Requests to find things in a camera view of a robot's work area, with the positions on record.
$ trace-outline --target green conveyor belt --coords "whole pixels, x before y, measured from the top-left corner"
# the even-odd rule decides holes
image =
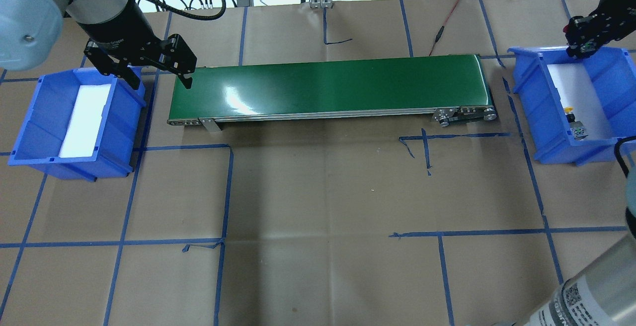
[[[491,107],[476,55],[198,68],[168,123],[432,113]]]

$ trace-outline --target white label sticker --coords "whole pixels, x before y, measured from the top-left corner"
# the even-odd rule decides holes
[[[578,326],[618,326],[592,296],[585,276],[563,291],[563,300]]]
[[[537,312],[532,314],[530,316],[530,323],[526,326],[557,326],[550,313],[550,303],[541,306]]]

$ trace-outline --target white sheet inside bin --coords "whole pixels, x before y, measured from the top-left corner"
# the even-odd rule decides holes
[[[83,84],[79,87],[66,137],[60,149],[61,158],[86,158],[93,155],[110,90],[111,84]]]
[[[611,138],[614,135],[612,127],[584,65],[550,64],[548,70],[561,96],[561,105],[574,108],[576,120],[581,121],[587,129],[589,136],[585,139]]]

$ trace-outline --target blue bin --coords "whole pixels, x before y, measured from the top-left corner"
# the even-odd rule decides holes
[[[139,75],[141,68],[135,70]],[[92,156],[60,158],[62,142],[82,84],[110,84]],[[95,68],[44,75],[38,80],[9,165],[28,165],[59,179],[125,177],[132,172],[130,155],[144,101],[145,88],[133,90],[113,75]]]
[[[636,135],[636,67],[629,53],[621,48],[602,47],[588,59],[574,59],[566,47],[520,48],[515,53],[513,92],[521,98],[541,163],[613,161],[618,138]],[[561,105],[561,96],[548,70],[551,64],[582,64],[590,77],[611,136],[575,140]],[[623,152],[636,149],[625,143]]]

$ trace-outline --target qr code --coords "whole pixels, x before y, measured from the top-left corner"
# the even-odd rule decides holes
[[[574,284],[565,291],[565,302],[568,306],[572,306],[581,302],[581,294],[579,294],[579,285]]]

